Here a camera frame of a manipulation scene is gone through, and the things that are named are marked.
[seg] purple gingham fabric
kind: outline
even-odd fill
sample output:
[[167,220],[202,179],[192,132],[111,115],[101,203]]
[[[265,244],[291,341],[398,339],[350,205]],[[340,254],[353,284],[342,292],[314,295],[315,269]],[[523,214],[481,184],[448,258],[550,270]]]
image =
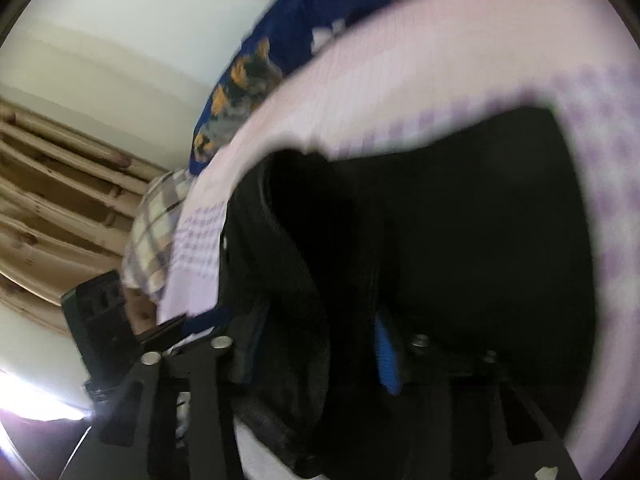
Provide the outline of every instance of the purple gingham fabric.
[[[324,148],[331,158],[411,150],[522,104],[555,113],[588,216],[599,326],[590,383],[566,444],[583,478],[597,480],[640,419],[640,65],[587,66],[544,84],[461,98]],[[187,290],[179,297],[182,311],[215,306],[225,208],[197,209],[176,232],[168,289],[188,280],[174,283]],[[175,307],[167,306],[174,313]]]

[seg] white wall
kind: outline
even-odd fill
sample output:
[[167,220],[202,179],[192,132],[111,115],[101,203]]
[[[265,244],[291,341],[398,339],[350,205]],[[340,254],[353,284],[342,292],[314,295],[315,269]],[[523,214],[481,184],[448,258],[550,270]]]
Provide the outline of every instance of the white wall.
[[[0,95],[165,167],[270,0],[33,0],[0,50]],[[86,404],[75,345],[3,308],[0,368]]]

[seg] blue textured grip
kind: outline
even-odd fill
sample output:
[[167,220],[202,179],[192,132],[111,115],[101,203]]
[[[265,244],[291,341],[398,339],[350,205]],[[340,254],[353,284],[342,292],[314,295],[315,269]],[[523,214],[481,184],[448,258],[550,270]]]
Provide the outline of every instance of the blue textured grip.
[[391,344],[389,333],[379,316],[376,316],[374,327],[374,344],[380,383],[391,395],[399,395],[402,390],[402,381],[400,380],[398,358]]

